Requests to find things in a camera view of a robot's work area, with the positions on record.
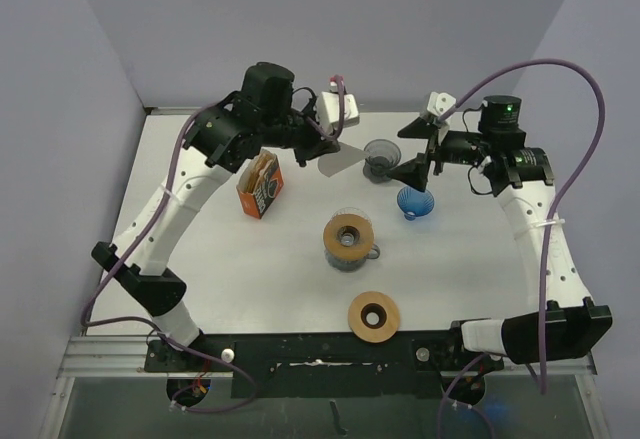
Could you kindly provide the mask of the orange coffee filter box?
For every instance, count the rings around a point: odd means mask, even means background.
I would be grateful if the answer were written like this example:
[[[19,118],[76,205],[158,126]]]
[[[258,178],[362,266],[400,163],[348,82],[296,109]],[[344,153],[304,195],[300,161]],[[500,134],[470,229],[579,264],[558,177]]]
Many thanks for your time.
[[[284,180],[277,155],[262,149],[248,163],[236,186],[243,212],[261,219],[283,186]]]

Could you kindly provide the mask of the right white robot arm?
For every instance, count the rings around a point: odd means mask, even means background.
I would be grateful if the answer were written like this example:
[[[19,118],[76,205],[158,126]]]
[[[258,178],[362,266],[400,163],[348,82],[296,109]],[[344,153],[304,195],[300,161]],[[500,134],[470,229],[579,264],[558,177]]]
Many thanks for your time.
[[[433,92],[419,117],[398,133],[424,139],[427,146],[395,167],[392,178],[423,191],[428,176],[446,164],[477,168],[507,218],[523,263],[532,312],[462,322],[460,334],[445,343],[446,358],[459,368],[469,367],[481,352],[515,364],[582,358],[613,323],[609,307],[596,304],[580,278],[563,221],[552,209],[556,190],[549,159],[543,149],[526,146],[520,106],[514,96],[487,96],[477,131],[453,131],[445,115],[454,110],[454,97]]]

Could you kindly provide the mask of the grey glass carafe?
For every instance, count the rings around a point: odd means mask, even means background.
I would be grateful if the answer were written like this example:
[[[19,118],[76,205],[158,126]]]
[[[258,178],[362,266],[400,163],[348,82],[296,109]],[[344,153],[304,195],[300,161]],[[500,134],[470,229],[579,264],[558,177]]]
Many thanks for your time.
[[[332,268],[340,272],[351,273],[360,269],[368,260],[378,259],[381,255],[381,249],[377,244],[374,244],[372,248],[359,259],[343,259],[331,253],[329,250],[325,250],[324,255],[327,263]]]

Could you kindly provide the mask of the white paper coffee filter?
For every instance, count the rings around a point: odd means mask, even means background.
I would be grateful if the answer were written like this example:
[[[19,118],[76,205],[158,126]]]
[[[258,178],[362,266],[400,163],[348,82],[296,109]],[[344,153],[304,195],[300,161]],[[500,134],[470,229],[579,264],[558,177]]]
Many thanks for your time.
[[[317,167],[325,177],[332,177],[358,163],[364,161],[367,153],[346,143],[339,144],[340,150],[323,155],[318,159]]]

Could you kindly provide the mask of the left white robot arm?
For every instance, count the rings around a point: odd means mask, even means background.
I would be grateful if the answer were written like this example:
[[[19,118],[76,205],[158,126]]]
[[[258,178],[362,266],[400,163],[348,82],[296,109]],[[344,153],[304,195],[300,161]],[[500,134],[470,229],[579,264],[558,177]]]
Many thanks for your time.
[[[99,242],[93,259],[105,275],[98,288],[117,281],[146,311],[144,323],[170,344],[168,358],[180,369],[200,364],[202,332],[184,303],[187,285],[168,268],[172,252],[209,198],[264,147],[291,149],[300,166],[339,151],[346,118],[346,88],[331,78],[338,115],[333,126],[315,112],[292,106],[294,74],[259,62],[249,67],[240,89],[193,113],[175,140],[166,178],[132,224],[112,242]]]

